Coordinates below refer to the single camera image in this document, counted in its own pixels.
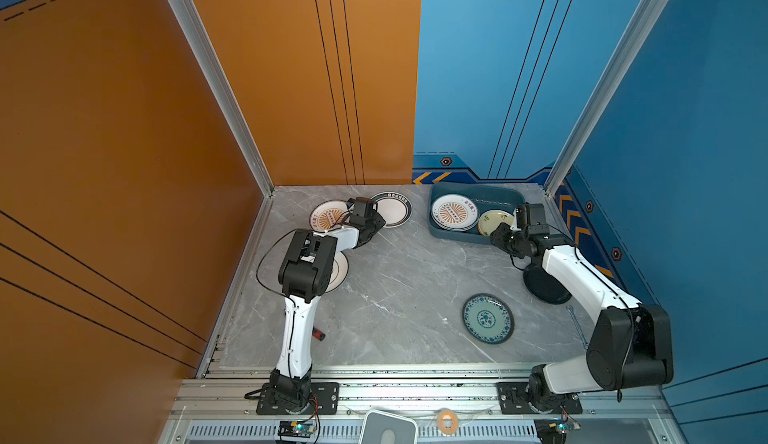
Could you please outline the teal plastic bin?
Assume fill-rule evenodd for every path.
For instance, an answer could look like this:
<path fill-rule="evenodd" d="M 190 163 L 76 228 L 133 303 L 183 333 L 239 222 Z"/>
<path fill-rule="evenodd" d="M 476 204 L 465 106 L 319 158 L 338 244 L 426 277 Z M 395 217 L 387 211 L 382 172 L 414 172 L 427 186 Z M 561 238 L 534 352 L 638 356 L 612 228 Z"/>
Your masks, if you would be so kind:
<path fill-rule="evenodd" d="M 460 195 L 468 198 L 474 203 L 475 208 L 477 209 L 478 218 L 485 212 L 493 210 L 500 210 L 513 214 L 518 206 L 525 203 L 523 195 L 512 188 L 441 182 L 432 186 L 429 208 L 431 209 L 432 205 L 439 198 L 447 195 Z M 432 217 L 432 211 L 430 209 L 428 210 L 428 228 L 433 237 L 471 244 L 491 244 L 489 237 L 480 234 L 477 228 L 477 223 L 474 223 L 472 227 L 462 232 L 443 229 Z"/>

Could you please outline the teal patterned plate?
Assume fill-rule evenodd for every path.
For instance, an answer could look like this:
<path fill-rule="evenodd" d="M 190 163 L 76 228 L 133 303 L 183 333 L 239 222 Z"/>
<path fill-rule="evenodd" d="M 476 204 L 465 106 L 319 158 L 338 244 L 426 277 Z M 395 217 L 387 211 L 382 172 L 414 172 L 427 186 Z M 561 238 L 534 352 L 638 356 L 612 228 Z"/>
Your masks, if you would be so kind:
<path fill-rule="evenodd" d="M 480 293 L 467 299 L 462 308 L 466 330 L 485 344 L 502 344 L 512 337 L 515 329 L 510 308 L 491 294 Z"/>

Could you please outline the white flower pattern plate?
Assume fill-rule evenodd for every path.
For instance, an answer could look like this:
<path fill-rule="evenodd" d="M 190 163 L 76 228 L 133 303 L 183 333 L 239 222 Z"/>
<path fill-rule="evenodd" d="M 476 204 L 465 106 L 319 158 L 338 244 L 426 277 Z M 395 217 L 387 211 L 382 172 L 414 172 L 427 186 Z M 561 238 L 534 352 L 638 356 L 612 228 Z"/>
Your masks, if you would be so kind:
<path fill-rule="evenodd" d="M 339 252 L 335 255 L 331 272 L 331 279 L 326 289 L 330 293 L 337 289 L 346 279 L 349 273 L 349 263 L 346 255 Z"/>

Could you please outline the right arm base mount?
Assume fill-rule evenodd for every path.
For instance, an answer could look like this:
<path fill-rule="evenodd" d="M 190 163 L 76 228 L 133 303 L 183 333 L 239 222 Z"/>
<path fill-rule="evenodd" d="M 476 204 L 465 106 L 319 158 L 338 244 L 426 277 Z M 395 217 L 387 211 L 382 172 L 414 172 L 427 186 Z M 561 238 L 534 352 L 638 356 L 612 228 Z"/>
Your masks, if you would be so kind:
<path fill-rule="evenodd" d="M 523 382 L 499 382 L 496 391 L 503 415 L 583 413 L 580 398 L 574 393 L 536 395 L 530 385 Z"/>

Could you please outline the cream calligraphy plate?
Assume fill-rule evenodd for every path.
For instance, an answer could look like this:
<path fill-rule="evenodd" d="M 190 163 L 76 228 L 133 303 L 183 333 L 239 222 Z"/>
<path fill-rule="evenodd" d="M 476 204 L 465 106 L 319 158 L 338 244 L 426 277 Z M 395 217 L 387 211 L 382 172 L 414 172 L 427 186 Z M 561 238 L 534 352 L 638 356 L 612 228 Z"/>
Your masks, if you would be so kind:
<path fill-rule="evenodd" d="M 513 231 L 517 230 L 516 216 L 503 210 L 489 210 L 483 213 L 477 222 L 480 235 L 489 237 L 501 224 L 507 224 Z"/>

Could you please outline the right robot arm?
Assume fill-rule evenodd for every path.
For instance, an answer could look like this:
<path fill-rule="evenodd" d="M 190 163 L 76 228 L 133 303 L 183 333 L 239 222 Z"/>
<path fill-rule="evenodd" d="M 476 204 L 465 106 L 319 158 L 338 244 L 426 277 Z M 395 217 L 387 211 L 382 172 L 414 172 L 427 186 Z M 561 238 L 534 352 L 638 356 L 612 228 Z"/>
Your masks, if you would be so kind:
<path fill-rule="evenodd" d="M 551 233 L 542 206 L 523 204 L 516 218 L 516 226 L 499 224 L 491 243 L 512 258 L 529 259 L 523 275 L 531 293 L 539 284 L 560 287 L 594 323 L 584 354 L 532 369 L 525 391 L 528 405 L 550 413 L 583 392 L 621 393 L 670 383 L 674 361 L 668 313 L 614 285 L 569 236 Z"/>

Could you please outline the large orange sunburst plate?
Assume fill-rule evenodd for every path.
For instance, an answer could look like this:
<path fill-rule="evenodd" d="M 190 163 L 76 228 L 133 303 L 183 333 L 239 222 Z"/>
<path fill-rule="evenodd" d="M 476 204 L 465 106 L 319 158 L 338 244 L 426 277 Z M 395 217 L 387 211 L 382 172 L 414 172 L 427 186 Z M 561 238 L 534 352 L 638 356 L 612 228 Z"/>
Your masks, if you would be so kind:
<path fill-rule="evenodd" d="M 476 204 L 468 197 L 459 194 L 438 197 L 432 203 L 430 213 L 432 220 L 439 228 L 453 232 L 471 229 L 479 218 Z"/>

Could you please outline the tape roll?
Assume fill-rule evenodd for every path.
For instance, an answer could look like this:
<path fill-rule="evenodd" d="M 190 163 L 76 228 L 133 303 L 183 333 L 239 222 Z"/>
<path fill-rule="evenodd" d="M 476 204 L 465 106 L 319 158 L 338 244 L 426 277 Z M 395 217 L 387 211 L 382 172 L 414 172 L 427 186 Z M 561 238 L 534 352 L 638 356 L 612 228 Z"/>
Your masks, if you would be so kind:
<path fill-rule="evenodd" d="M 441 409 L 436 415 L 436 425 L 442 435 L 453 436 L 459 430 L 459 419 L 451 409 Z"/>

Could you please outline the red handled screwdriver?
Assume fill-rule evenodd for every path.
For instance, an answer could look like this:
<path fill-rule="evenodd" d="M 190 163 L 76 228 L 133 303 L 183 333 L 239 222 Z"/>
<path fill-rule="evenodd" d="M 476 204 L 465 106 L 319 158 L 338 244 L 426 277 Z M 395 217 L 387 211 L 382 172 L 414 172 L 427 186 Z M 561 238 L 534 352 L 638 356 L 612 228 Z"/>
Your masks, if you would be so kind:
<path fill-rule="evenodd" d="M 312 330 L 312 336 L 313 336 L 315 339 L 319 340 L 319 341 L 323 341 L 323 340 L 325 340 L 325 339 L 326 339 L 326 334 L 325 334 L 325 333 L 323 333 L 322 331 L 320 331 L 320 330 L 319 330 L 319 329 L 317 329 L 317 328 L 314 328 L 314 329 Z"/>

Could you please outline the dark rimmed white plate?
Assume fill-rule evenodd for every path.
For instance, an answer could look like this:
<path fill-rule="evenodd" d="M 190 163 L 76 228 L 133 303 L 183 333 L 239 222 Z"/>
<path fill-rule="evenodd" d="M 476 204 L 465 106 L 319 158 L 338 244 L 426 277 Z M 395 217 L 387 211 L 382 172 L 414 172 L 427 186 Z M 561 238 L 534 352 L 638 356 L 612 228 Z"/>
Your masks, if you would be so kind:
<path fill-rule="evenodd" d="M 412 215 L 412 204 L 403 194 L 382 192 L 371 197 L 377 212 L 385 221 L 385 228 L 391 229 L 405 224 Z"/>

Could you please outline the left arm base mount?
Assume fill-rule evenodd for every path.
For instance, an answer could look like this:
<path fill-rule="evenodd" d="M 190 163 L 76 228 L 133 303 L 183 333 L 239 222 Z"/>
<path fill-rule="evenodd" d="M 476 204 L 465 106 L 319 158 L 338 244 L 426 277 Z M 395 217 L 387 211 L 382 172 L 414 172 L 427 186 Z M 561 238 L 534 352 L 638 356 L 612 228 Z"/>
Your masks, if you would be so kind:
<path fill-rule="evenodd" d="M 338 382 L 310 382 L 300 386 L 278 390 L 271 384 L 260 389 L 256 413 L 258 415 L 335 415 L 338 411 L 340 384 Z"/>

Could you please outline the small orange sunburst plate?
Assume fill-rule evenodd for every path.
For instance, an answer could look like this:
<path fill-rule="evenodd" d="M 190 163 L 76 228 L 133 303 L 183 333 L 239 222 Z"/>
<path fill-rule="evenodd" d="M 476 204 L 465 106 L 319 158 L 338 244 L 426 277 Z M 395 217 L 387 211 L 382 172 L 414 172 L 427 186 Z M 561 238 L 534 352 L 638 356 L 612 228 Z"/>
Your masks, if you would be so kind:
<path fill-rule="evenodd" d="M 309 223 L 314 232 L 323 233 L 339 228 L 349 213 L 348 203 L 330 200 L 318 205 L 310 214 Z"/>

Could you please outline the black plate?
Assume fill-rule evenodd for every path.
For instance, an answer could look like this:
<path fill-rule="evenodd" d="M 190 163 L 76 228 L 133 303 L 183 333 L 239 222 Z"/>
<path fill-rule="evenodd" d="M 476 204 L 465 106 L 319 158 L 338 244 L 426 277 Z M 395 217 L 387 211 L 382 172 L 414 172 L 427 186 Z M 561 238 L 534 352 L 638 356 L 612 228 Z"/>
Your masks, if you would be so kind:
<path fill-rule="evenodd" d="M 537 299 L 552 305 L 567 303 L 572 294 L 540 266 L 529 264 L 523 271 L 526 289 Z"/>

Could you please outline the circuit board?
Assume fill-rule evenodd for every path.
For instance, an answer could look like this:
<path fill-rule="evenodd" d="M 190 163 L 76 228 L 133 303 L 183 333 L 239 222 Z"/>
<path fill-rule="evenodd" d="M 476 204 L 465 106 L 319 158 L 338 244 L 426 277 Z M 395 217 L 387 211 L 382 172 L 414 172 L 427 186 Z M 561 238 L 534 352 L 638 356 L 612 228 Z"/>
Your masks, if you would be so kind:
<path fill-rule="evenodd" d="M 564 442 L 569 433 L 578 431 L 582 428 L 580 422 L 570 417 L 563 417 L 549 425 L 549 429 L 561 438 Z"/>
<path fill-rule="evenodd" d="M 311 443 L 319 437 L 318 426 L 309 420 L 279 422 L 276 439 L 285 443 Z"/>

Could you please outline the silver wrench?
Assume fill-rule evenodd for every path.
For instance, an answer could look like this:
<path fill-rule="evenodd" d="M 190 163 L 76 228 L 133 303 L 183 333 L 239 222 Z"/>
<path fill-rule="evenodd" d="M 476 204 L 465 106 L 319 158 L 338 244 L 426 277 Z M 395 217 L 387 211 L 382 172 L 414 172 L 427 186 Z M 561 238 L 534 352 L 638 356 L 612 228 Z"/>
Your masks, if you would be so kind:
<path fill-rule="evenodd" d="M 575 326 L 576 332 L 577 332 L 577 334 L 579 336 L 579 339 L 580 339 L 580 341 L 582 343 L 583 349 L 586 351 L 588 349 L 589 343 L 588 343 L 588 340 L 587 340 L 586 335 L 584 333 L 584 330 L 583 330 L 583 328 L 582 328 L 582 326 L 581 326 L 581 324 L 580 324 L 580 322 L 579 322 L 579 320 L 578 320 L 578 318 L 576 316 L 575 309 L 574 309 L 573 306 L 567 305 L 566 306 L 566 310 L 568 311 L 568 313 L 569 313 L 569 315 L 570 315 L 570 317 L 572 319 L 572 322 L 573 322 L 573 324 Z"/>

